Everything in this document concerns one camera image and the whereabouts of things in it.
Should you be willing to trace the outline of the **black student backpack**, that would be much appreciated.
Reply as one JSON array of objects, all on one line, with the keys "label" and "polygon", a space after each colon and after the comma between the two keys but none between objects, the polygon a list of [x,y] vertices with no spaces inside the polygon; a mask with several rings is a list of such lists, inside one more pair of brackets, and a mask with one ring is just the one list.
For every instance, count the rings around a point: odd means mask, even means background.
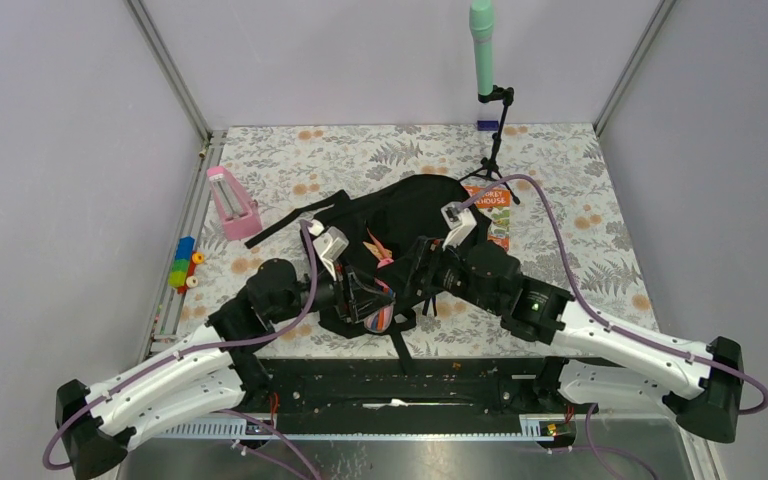
[{"label": "black student backpack", "polygon": [[[340,229],[350,244],[336,262],[335,280],[346,285],[349,299],[347,270],[352,268],[362,281],[374,286],[376,279],[395,291],[396,303],[389,328],[383,333],[372,333],[360,322],[354,325],[321,326],[342,338],[363,335],[398,333],[415,325],[414,306],[405,298],[404,288],[410,267],[409,254],[420,237],[440,239],[443,243],[449,232],[441,208],[451,202],[461,203],[468,198],[467,190],[455,179],[439,175],[413,175],[377,192],[352,199],[340,190],[336,194],[313,204],[313,220],[326,227]],[[367,231],[392,251],[394,262],[377,269],[377,259],[364,243],[370,243]],[[320,261],[313,246],[314,237],[303,232],[303,250],[310,273],[316,275],[316,261]],[[262,263],[246,282],[233,301],[231,325],[239,329],[244,345],[234,347],[231,356],[236,364],[254,354],[277,338],[274,323],[289,320],[298,324],[309,311],[313,298],[301,305],[301,283],[294,265],[285,259],[273,258]]]}]

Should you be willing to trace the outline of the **pink pencil case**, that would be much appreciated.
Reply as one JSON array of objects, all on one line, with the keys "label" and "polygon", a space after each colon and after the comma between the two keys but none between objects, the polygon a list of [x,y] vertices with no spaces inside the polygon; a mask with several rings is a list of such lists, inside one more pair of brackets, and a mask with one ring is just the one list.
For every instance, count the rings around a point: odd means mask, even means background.
[{"label": "pink pencil case", "polygon": [[377,315],[368,318],[366,321],[360,322],[366,330],[378,334],[385,332],[392,323],[394,306],[396,303],[396,295],[395,291],[381,280],[376,279],[374,281],[373,287],[380,288],[381,290],[390,293],[394,297],[394,305],[392,307],[388,307]]}]

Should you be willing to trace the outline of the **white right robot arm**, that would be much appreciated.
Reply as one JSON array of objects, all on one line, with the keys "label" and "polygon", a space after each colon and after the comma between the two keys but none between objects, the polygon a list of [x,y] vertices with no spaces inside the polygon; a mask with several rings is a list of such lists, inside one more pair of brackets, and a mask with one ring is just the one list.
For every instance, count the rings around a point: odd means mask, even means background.
[{"label": "white right robot arm", "polygon": [[595,355],[638,376],[625,386],[603,387],[601,375],[584,380],[582,368],[557,360],[533,386],[543,410],[637,395],[696,436],[735,441],[743,390],[736,341],[671,337],[602,314],[569,291],[524,275],[517,259],[489,241],[460,252],[422,237],[408,259],[406,292],[446,291],[496,315],[501,328],[518,339]]}]

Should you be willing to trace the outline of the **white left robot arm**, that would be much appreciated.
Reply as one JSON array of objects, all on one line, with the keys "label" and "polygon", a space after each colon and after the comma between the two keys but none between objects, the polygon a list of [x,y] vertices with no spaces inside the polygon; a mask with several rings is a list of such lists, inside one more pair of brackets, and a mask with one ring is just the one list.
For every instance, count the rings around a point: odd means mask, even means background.
[{"label": "white left robot arm", "polygon": [[117,467],[144,441],[214,411],[264,407],[270,380],[256,352],[279,337],[275,324],[310,313],[351,332],[387,313],[394,293],[340,263],[314,261],[299,278],[287,260],[263,263],[235,297],[171,347],[108,380],[73,379],[56,391],[54,439],[77,479]]}]

